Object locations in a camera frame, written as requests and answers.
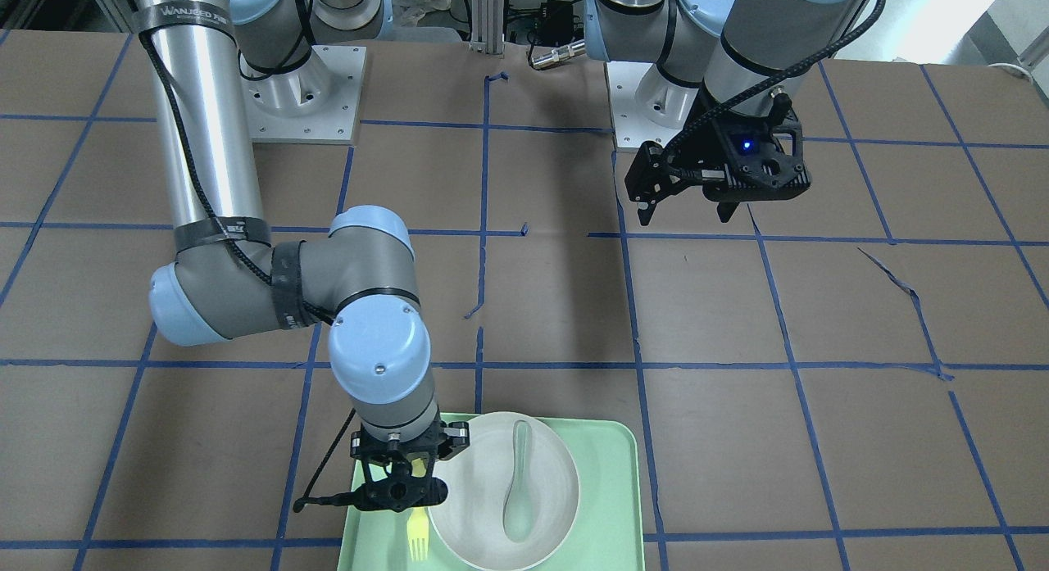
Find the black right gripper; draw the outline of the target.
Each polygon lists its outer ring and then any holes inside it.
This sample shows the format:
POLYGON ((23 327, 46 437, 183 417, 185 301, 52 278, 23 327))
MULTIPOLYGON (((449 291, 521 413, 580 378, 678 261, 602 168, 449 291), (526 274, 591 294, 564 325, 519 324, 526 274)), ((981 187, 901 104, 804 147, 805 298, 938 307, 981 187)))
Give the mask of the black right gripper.
POLYGON ((432 422, 415 439, 377 439, 360 429, 352 433, 351 456, 362 466, 364 482, 351 492, 360 511, 402 512, 441 505, 448 486, 434 475, 438 460, 450 460, 470 446, 467 422, 432 422))

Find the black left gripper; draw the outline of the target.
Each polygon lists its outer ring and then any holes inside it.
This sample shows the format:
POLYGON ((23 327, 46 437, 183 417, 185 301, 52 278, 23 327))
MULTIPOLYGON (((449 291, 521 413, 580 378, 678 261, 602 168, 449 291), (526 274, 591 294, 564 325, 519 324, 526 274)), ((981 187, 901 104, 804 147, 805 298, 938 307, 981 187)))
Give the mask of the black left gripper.
POLYGON ((626 192, 648 226, 656 205, 692 187, 718 202, 727 224, 741 202, 799 197, 812 184, 802 158, 802 124, 790 104, 774 104, 767 117, 725 112, 692 131, 682 129, 675 146, 643 142, 626 175, 626 192))

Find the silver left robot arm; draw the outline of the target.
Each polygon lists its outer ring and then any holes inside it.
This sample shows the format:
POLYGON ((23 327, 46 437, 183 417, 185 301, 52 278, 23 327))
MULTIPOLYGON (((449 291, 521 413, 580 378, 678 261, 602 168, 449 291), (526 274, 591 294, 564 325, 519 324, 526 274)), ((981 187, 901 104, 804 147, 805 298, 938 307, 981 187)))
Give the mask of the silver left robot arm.
POLYGON ((720 221, 745 202, 811 186, 793 97, 856 41, 887 0, 584 0, 588 56, 646 63, 649 106, 679 109, 675 138, 644 139, 624 179, 647 226, 660 202, 701 188, 720 221))

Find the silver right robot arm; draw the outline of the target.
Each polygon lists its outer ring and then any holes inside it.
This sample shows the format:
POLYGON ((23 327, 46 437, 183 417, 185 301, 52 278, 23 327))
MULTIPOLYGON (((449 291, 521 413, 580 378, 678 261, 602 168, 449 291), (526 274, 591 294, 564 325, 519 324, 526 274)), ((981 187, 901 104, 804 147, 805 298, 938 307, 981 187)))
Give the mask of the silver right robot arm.
POLYGON ((388 0, 128 1, 167 139, 176 257, 148 295, 160 335, 191 347, 325 322, 334 377, 361 421, 351 456, 365 478, 351 492, 305 492, 293 508, 443 503, 435 463, 461 454, 470 433, 442 421, 408 228, 383 206, 354 206, 325 238, 274 245, 247 114, 247 97, 276 118, 333 111, 338 77, 314 29, 378 36, 388 0))

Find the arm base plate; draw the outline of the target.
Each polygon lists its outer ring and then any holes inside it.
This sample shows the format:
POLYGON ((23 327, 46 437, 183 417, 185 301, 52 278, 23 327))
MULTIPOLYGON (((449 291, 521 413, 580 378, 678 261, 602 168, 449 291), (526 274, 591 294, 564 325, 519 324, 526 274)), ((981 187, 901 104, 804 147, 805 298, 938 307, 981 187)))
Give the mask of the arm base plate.
POLYGON ((645 141, 667 144, 682 129, 698 89, 661 75, 656 64, 606 63, 608 102, 618 152, 636 152, 645 141))
POLYGON ((352 145, 366 61, 364 46, 317 45, 286 75, 265 79, 241 63, 248 135, 254 143, 352 145))

